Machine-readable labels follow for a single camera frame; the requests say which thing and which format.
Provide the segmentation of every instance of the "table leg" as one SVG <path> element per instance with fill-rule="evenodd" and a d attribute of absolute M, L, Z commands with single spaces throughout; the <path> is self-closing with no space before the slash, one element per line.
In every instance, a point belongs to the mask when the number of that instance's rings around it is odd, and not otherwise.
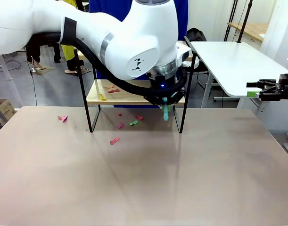
<path fill-rule="evenodd" d="M 95 68 L 94 65 L 92 65 L 92 72 L 93 72 L 93 78 L 94 78 L 93 82 L 94 82 L 97 79 L 97 72 L 96 72 L 96 68 Z"/>
<path fill-rule="evenodd" d="M 205 108 L 206 107 L 206 103 L 208 101 L 208 98 L 209 98 L 209 95 L 210 95 L 210 91 L 211 91 L 211 87 L 212 87 L 213 78 L 214 77 L 213 77 L 212 73 L 209 73 L 209 78 L 208 78 L 208 82 L 206 84 L 205 94 L 204 94 L 204 98 L 202 99 L 201 108 Z"/>
<path fill-rule="evenodd" d="M 88 105 L 87 105 L 86 93 L 85 93 L 85 88 L 84 88 L 82 71 L 81 71 L 81 67 L 79 64 L 79 57 L 78 57 L 77 49 L 74 50 L 74 57 L 75 57 L 76 65 L 77 65 L 77 72 L 78 72 L 78 77 L 79 77 L 79 81 L 80 81 L 82 97 L 83 97 L 85 112 L 86 112 L 86 116 L 87 116 L 88 127 L 89 127 L 89 131 L 92 133 L 93 131 L 92 131 L 92 126 L 91 126 L 91 117 L 89 115 L 89 109 L 88 109 Z"/>
<path fill-rule="evenodd" d="M 6 76 L 6 80 L 9 81 L 9 83 L 10 83 L 10 89 L 12 91 L 12 94 L 13 94 L 15 100 L 18 102 L 18 108 L 21 108 L 23 106 L 21 97 L 20 97 L 18 90 L 16 88 L 16 85 L 15 85 L 15 83 L 14 83 L 14 81 L 13 81 L 13 79 L 12 79 L 12 77 L 8 71 L 8 67 L 7 67 L 6 62 L 4 61 L 2 55 L 0 55 L 0 65 L 2 67 L 4 75 Z"/>
<path fill-rule="evenodd" d="M 240 98 L 239 103 L 237 105 L 237 109 L 242 109 L 245 102 L 245 98 Z"/>
<path fill-rule="evenodd" d="M 195 55 L 193 55 L 191 70 L 190 70 L 189 79 L 188 79 L 188 85 L 187 85 L 187 89 L 186 89 L 185 104 L 184 104 L 183 111 L 182 111 L 181 126 L 179 126 L 179 119 L 178 119 L 178 116 L 177 116 L 177 113 L 175 110 L 175 106 L 173 106 L 173 113 L 174 113 L 175 121 L 177 124 L 177 129 L 178 129 L 180 134 L 182 133 L 183 126 L 185 124 L 186 112 L 187 112 L 187 108 L 188 108 L 188 101 L 189 101 L 192 78 L 193 78 L 193 73 L 194 73 L 195 59 L 196 59 L 196 57 L 195 57 Z"/>

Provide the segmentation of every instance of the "yellow object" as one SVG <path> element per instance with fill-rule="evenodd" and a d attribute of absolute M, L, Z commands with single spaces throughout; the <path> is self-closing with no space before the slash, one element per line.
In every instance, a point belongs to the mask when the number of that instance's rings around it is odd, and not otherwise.
<path fill-rule="evenodd" d="M 77 8 L 77 4 L 75 2 L 75 0 L 63 0 L 66 3 L 74 6 L 75 8 Z M 64 53 L 64 57 L 65 60 L 71 60 L 74 58 L 74 47 L 73 46 L 66 46 L 66 45 L 61 45 L 62 49 L 63 49 L 63 53 Z"/>
<path fill-rule="evenodd" d="M 107 101 L 107 99 L 105 97 L 103 97 L 103 94 L 99 94 L 99 97 L 102 101 Z"/>

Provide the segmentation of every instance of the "white table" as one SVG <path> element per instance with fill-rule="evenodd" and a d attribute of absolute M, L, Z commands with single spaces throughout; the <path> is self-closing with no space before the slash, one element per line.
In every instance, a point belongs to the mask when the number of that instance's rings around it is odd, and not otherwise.
<path fill-rule="evenodd" d="M 22 107 L 23 106 L 23 103 L 22 103 L 22 100 L 21 100 L 21 97 L 18 93 L 18 90 L 16 88 L 16 85 L 13 81 L 13 78 L 11 77 L 9 71 L 8 71 L 8 67 L 7 67 L 7 64 L 6 62 L 4 61 L 3 59 L 3 56 L 0 55 L 0 67 L 2 68 L 3 72 L 4 72 L 4 75 L 6 76 L 6 80 L 9 81 L 9 85 L 10 85 L 10 89 L 12 91 L 12 94 L 15 98 L 15 100 L 17 101 L 18 103 L 18 108 Z"/>
<path fill-rule="evenodd" d="M 280 64 L 244 42 L 195 41 L 191 44 L 210 72 L 202 108 L 206 106 L 213 78 L 230 97 L 246 98 L 248 91 L 260 91 L 246 88 L 247 82 L 279 80 L 281 74 L 288 73 Z"/>

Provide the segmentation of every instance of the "black bag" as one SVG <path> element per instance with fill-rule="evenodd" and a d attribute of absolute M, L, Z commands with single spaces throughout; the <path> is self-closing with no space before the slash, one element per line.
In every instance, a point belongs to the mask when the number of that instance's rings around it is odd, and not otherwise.
<path fill-rule="evenodd" d="M 197 28 L 191 28 L 187 31 L 187 38 L 189 41 L 206 41 L 206 37 L 202 31 Z M 208 68 L 205 66 L 204 63 L 200 63 L 198 68 L 195 69 L 197 72 L 205 72 Z"/>
<path fill-rule="evenodd" d="M 206 41 L 204 33 L 197 28 L 191 28 L 190 30 L 188 30 L 187 38 L 190 41 Z"/>

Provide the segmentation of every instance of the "shoe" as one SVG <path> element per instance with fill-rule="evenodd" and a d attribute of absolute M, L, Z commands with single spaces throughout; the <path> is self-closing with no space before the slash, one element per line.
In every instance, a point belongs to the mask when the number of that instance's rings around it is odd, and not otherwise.
<path fill-rule="evenodd" d="M 46 67 L 39 64 L 37 61 L 33 60 L 33 65 L 35 68 L 40 68 L 41 70 L 44 70 Z"/>
<path fill-rule="evenodd" d="M 75 76 L 78 75 L 78 73 L 76 71 L 71 71 L 71 70 L 68 70 L 68 69 L 66 69 L 64 72 L 65 72 L 65 74 L 71 74 L 71 75 L 75 75 Z"/>

